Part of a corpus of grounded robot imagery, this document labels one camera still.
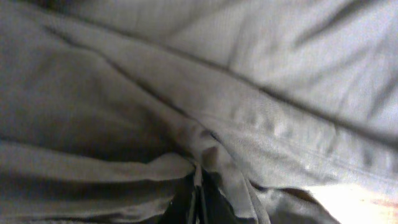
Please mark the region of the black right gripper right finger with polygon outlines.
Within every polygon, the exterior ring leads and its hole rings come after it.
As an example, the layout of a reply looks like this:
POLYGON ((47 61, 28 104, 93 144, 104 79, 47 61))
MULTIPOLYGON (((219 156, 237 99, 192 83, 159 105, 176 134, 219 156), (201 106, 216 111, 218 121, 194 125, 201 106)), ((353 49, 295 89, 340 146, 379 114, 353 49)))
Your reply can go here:
POLYGON ((239 223, 230 204, 204 169, 201 170, 201 185, 198 186, 198 218, 200 224, 239 223))

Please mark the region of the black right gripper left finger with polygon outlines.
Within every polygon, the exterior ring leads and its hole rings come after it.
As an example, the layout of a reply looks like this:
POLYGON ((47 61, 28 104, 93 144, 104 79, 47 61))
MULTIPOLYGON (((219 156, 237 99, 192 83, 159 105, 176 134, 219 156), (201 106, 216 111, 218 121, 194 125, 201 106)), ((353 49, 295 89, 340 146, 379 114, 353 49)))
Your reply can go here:
POLYGON ((169 203, 158 224, 194 224, 197 217, 197 189, 193 174, 185 177, 177 187, 176 194, 169 203))

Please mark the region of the grey shorts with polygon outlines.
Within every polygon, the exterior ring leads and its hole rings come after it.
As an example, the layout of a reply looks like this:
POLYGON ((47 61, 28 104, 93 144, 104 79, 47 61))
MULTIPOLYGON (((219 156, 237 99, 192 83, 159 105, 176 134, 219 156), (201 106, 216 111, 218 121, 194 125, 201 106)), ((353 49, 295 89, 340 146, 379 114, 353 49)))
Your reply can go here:
POLYGON ((1 222, 397 222, 396 1, 2 1, 1 222))

